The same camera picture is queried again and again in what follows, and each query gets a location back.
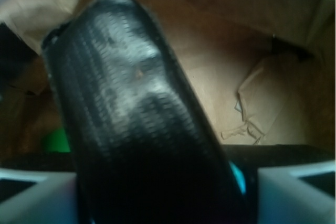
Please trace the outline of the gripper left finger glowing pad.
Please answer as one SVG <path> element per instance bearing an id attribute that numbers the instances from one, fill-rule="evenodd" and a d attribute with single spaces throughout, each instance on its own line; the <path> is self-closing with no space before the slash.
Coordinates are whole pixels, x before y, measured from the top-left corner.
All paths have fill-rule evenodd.
<path id="1" fill-rule="evenodd" d="M 78 223 L 76 174 L 1 168 L 1 223 Z"/>

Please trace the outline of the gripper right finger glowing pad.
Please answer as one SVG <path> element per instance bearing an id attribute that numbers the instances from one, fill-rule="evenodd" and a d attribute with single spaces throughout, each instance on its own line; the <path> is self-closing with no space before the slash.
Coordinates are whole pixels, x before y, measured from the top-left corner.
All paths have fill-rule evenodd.
<path id="1" fill-rule="evenodd" d="M 335 161 L 257 169 L 255 223 L 335 223 Z"/>

